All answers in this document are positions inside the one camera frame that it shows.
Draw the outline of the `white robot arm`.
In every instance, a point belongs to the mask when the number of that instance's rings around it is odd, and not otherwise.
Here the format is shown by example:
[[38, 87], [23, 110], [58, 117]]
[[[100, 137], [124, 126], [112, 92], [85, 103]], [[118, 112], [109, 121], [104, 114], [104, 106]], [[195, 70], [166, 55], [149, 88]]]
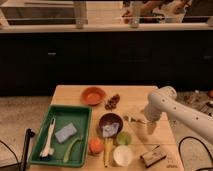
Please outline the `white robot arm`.
[[148, 104], [144, 108], [146, 119], [156, 122], [165, 112], [213, 144], [213, 117], [177, 102], [176, 98], [177, 92], [171, 86], [151, 91], [147, 95]]

